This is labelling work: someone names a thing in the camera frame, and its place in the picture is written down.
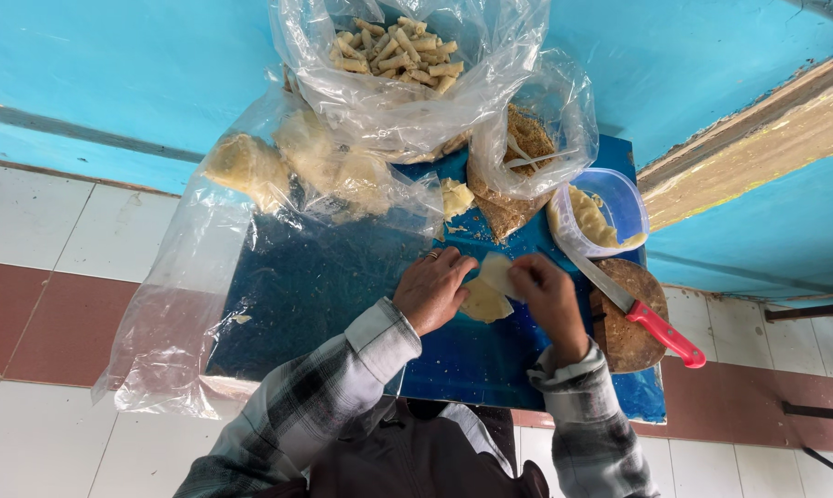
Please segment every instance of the right hand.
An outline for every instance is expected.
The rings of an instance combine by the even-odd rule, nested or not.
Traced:
[[[581,362],[590,344],[570,276],[545,256],[533,254],[512,261],[509,277],[527,300],[533,321],[552,341],[557,368]]]

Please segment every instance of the knife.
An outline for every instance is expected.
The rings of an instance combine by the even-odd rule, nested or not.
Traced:
[[[613,304],[617,305],[617,308],[625,313],[626,320],[641,323],[656,340],[677,353],[684,360],[685,367],[700,368],[705,365],[705,355],[702,351],[678,333],[670,323],[663,320],[641,300],[634,299],[632,294],[614,282],[599,267],[592,264],[586,256],[574,249],[572,245],[561,239],[555,240],[555,243],[564,251],[568,259],[577,266],[579,271],[588,277],[592,284],[595,284],[595,287],[604,292]]]

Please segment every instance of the clear plastic bag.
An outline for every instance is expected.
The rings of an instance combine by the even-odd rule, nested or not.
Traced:
[[[539,118],[557,153],[533,175],[503,162],[508,148],[508,114],[495,114],[472,130],[469,158],[490,190],[513,199],[531,200],[572,180],[598,157],[598,127],[592,84],[564,51],[541,51],[533,74],[511,103]]]
[[[339,146],[270,88],[192,174],[94,401],[117,390],[123,411],[237,413],[271,369],[391,296],[443,216],[434,172],[411,182]]]
[[[533,68],[548,24],[549,0],[272,0],[272,38],[305,100],[333,140],[382,151],[390,162],[431,153],[476,123],[505,113]],[[383,27],[399,15],[454,40],[457,83],[440,95],[410,83],[346,73],[329,58],[336,29],[352,16]]]

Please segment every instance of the person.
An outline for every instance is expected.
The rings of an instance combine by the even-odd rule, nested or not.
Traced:
[[[465,405],[422,420],[404,400],[382,396],[420,356],[420,338],[454,317],[477,266],[455,247],[434,249],[404,272],[391,300],[269,372],[176,496],[549,496],[540,468],[527,461],[516,476],[513,458]],[[526,375],[555,419],[561,490],[568,498],[658,496],[604,355],[583,328],[573,281],[542,255],[517,258],[509,276],[551,342]]]

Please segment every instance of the plastic container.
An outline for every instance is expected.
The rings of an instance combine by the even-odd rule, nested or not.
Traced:
[[[641,193],[622,173],[603,167],[589,167],[571,184],[590,197],[592,194],[598,194],[603,201],[601,213],[607,224],[617,229],[619,243],[641,232],[650,233],[650,220],[647,210],[644,209]],[[607,258],[641,246],[639,244],[629,247],[602,247],[586,238],[573,216],[567,184],[555,191],[552,200],[548,201],[547,210],[548,228],[555,243],[560,245],[560,241],[564,240],[589,259]]]

